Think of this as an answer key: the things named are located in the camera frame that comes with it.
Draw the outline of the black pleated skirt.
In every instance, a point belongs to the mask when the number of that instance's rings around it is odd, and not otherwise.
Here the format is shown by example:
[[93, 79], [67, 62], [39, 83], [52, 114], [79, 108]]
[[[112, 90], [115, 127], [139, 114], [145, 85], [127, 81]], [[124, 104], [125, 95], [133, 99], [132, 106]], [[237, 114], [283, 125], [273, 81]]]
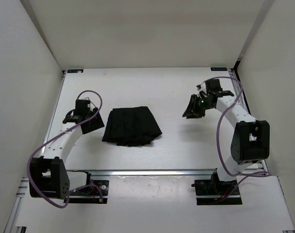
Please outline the black pleated skirt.
[[103, 142], [137, 147], [150, 144], [162, 131], [147, 106], [114, 108], [108, 116]]

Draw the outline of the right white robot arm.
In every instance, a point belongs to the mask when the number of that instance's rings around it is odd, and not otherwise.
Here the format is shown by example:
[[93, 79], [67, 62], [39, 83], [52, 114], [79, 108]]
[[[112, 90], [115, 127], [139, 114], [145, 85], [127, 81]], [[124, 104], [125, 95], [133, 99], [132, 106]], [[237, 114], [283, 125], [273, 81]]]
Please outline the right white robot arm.
[[[216, 128], [216, 145], [221, 167], [216, 169], [217, 178], [211, 180], [210, 188], [216, 194], [223, 193], [230, 181], [235, 180], [252, 164], [269, 157], [270, 125], [266, 120], [258, 120], [239, 103], [241, 93], [233, 94], [221, 87], [220, 77], [210, 78], [197, 85], [183, 113], [183, 117], [202, 118], [207, 110], [216, 109], [221, 113]], [[220, 127], [226, 119], [234, 128], [230, 145], [230, 156], [224, 160], [220, 148]]]

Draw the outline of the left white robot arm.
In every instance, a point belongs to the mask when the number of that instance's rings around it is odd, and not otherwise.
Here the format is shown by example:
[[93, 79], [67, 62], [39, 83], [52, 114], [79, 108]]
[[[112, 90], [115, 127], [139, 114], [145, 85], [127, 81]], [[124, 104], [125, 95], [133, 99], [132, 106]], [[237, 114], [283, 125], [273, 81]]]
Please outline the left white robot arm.
[[30, 195], [39, 198], [37, 189], [46, 197], [65, 199], [71, 190], [89, 194], [94, 189], [91, 174], [86, 171], [67, 171], [66, 160], [81, 136], [103, 128], [98, 108], [89, 98], [77, 99], [75, 109], [66, 114], [60, 132], [62, 136], [47, 145], [44, 153], [30, 162]]

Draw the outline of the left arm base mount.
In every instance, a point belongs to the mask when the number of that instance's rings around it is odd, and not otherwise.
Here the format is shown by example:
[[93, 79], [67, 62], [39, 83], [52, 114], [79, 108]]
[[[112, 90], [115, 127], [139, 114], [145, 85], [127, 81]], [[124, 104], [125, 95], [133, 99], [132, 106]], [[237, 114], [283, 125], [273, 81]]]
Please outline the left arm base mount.
[[69, 171], [67, 174], [70, 181], [68, 203], [107, 204], [108, 177], [97, 177], [88, 171]]

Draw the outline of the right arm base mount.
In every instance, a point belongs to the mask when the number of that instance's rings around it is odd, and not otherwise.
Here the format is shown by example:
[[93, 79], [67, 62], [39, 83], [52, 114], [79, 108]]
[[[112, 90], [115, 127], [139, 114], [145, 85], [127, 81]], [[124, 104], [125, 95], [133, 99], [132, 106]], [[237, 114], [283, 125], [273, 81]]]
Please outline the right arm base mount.
[[191, 187], [195, 189], [198, 206], [243, 204], [237, 180], [220, 181], [214, 173], [209, 180], [194, 180]]

